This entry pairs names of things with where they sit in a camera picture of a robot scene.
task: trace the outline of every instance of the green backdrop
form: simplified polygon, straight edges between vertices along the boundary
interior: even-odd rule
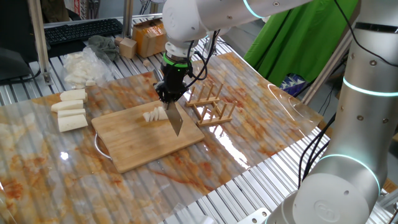
[[[358,0],[339,0],[351,17]],[[346,22],[333,0],[314,0],[271,16],[244,59],[279,86],[294,73],[316,79],[333,54]]]

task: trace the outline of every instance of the bamboo cutting board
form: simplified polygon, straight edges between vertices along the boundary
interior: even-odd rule
[[[155,101],[91,120],[119,173],[127,172],[205,138],[178,103],[176,106],[183,119],[178,137],[169,120],[147,123],[142,114],[151,112],[158,106],[162,106],[162,103]]]

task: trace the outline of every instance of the gray cloth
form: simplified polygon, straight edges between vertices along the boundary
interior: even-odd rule
[[[119,51],[110,37],[102,37],[99,35],[92,36],[88,39],[88,45],[94,46],[91,49],[93,49],[100,59],[105,60],[105,58],[103,58],[104,53],[112,62],[119,58]]]

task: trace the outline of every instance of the table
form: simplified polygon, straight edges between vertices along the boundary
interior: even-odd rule
[[[218,48],[219,52],[230,50],[223,45]],[[153,67],[160,65],[159,56],[149,58]],[[240,102],[234,120],[203,128],[204,143],[124,175],[94,151],[92,129],[57,133],[49,105],[59,101],[52,93],[68,90],[59,77],[62,60],[50,60],[50,86],[38,79],[0,87],[1,103],[8,105],[0,108],[0,182],[6,193],[0,193],[6,202],[0,205],[0,211],[6,220],[12,215],[18,223],[173,223],[180,222],[181,213],[189,209],[201,211],[218,223],[231,223],[250,214],[251,207],[266,207],[270,212],[297,187],[296,158],[300,148],[309,143],[303,137],[309,134],[313,138],[310,131],[319,117],[308,108],[298,108],[298,101],[248,69],[234,53],[214,58],[206,80],[216,85],[225,82],[229,88],[224,88],[222,99]],[[90,89],[89,118],[156,100],[154,90],[148,88],[154,81],[152,74],[136,76],[153,69],[143,66],[142,58],[122,58],[115,66],[116,81],[109,88]],[[228,73],[220,72],[226,68]],[[129,81],[119,81],[122,77]],[[300,120],[297,115],[302,113],[294,109],[307,112],[307,119]],[[22,212],[18,207],[22,204],[31,206]],[[373,220],[387,217],[379,209]]]

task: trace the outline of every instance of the marble-patterned tablecloth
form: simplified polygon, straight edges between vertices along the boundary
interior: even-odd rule
[[[195,62],[194,72],[201,66]],[[208,78],[195,84],[197,92],[203,84],[217,89],[224,83],[221,100],[238,102],[233,120],[201,128],[204,141],[125,174],[95,151],[91,125],[59,133],[57,115],[50,111],[58,94],[0,107],[5,222],[157,223],[177,204],[189,205],[303,138],[321,119],[235,54],[213,57],[208,68]],[[157,100],[154,82],[153,74],[145,73],[88,88],[89,123]],[[192,109],[184,108],[196,121]]]

